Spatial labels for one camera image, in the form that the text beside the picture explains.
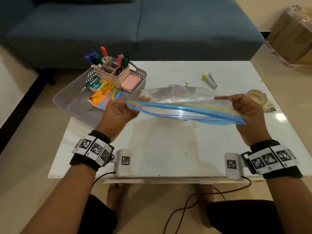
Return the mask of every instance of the tiled floor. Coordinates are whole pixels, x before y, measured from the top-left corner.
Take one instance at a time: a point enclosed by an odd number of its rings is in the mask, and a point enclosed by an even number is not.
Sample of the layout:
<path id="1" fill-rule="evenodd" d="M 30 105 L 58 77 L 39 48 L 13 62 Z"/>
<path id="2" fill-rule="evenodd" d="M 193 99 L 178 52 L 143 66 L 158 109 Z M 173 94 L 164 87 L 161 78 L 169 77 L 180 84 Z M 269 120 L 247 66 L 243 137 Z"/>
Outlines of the tiled floor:
<path id="1" fill-rule="evenodd" d="M 263 46 L 252 59 L 263 81 L 274 95 L 299 137 L 312 153 L 312 69 L 290 69 Z M 48 197 L 58 180 L 47 179 L 50 166 L 70 116 L 55 106 L 53 96 L 81 71 L 64 71 L 56 76 L 56 85 L 47 85 L 0 156 L 0 230 L 21 231 Z M 312 189 L 312 181 L 305 178 Z M 239 184 L 215 185 L 221 191 Z M 107 185 L 92 190 L 103 202 Z M 162 233 L 171 212 L 184 205 L 194 192 L 192 185 L 132 185 L 126 197 L 120 233 Z M 271 199 L 265 182 L 224 195 L 226 199 Z M 173 233 L 180 215 L 173 216 L 167 233 Z M 198 207 L 187 210 L 179 231 L 183 233 L 219 233 L 201 222 Z"/>

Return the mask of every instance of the gray plastic basket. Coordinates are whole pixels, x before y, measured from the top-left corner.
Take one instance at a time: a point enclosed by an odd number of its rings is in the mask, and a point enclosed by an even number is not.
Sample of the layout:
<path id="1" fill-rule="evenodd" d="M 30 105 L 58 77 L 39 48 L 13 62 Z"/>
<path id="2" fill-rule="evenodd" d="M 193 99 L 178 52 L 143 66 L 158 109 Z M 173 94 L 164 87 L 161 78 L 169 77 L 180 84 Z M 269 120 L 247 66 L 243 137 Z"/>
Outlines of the gray plastic basket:
<path id="1" fill-rule="evenodd" d="M 146 71 L 136 67 L 133 63 L 130 62 L 129 64 L 135 67 L 135 70 L 130 69 L 131 74 L 137 75 L 142 79 L 138 87 L 131 94 L 129 94 L 130 97 L 135 97 L 140 94 L 142 89 L 144 89 L 147 73 Z M 104 112 L 102 109 L 93 106 L 88 101 L 94 93 L 90 90 L 84 90 L 84 83 L 87 78 L 90 78 L 95 74 L 96 72 L 91 67 L 68 86 L 62 89 L 53 99 L 53 102 L 57 106 L 92 128 L 95 128 L 99 124 Z"/>

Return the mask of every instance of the pink box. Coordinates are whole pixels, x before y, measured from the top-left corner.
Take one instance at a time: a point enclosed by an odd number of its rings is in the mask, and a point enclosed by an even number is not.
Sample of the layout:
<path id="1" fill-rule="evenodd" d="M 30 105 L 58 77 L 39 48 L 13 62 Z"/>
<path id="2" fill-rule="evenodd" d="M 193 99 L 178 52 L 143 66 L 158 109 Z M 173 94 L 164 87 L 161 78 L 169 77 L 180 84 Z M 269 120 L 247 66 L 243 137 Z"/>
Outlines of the pink box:
<path id="1" fill-rule="evenodd" d="M 138 86 L 138 84 L 141 82 L 141 78 L 134 75 L 130 74 L 128 77 L 121 83 L 121 87 L 123 90 L 132 93 L 135 88 Z"/>

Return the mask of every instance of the blue sofa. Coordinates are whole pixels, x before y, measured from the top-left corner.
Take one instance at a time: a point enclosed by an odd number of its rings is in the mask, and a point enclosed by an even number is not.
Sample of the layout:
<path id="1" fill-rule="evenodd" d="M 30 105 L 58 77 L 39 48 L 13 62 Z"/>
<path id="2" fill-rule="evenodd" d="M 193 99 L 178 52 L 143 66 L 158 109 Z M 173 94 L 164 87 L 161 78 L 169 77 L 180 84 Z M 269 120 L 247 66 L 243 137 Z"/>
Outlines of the blue sofa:
<path id="1" fill-rule="evenodd" d="M 131 60 L 250 60 L 264 39 L 234 0 L 0 0 L 0 40 L 35 68 L 87 68 L 104 46 Z"/>

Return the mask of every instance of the pen holder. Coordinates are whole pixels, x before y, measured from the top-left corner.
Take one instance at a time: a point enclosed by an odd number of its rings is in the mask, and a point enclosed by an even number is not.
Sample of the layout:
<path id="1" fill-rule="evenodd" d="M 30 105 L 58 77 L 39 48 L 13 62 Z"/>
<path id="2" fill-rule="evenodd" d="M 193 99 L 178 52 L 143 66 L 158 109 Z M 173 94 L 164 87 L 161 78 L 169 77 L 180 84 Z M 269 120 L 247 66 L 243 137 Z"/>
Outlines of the pen holder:
<path id="1" fill-rule="evenodd" d="M 106 62 L 103 59 L 103 66 L 101 66 L 100 68 L 97 68 L 97 66 L 93 66 L 93 69 L 99 78 L 104 80 L 110 80 L 117 89 L 123 90 L 121 87 L 121 83 L 127 78 L 128 75 L 130 75 L 130 67 L 128 65 L 122 72 L 120 72 L 120 74 L 117 74 L 118 60 L 112 57 L 108 58 L 109 59 Z"/>

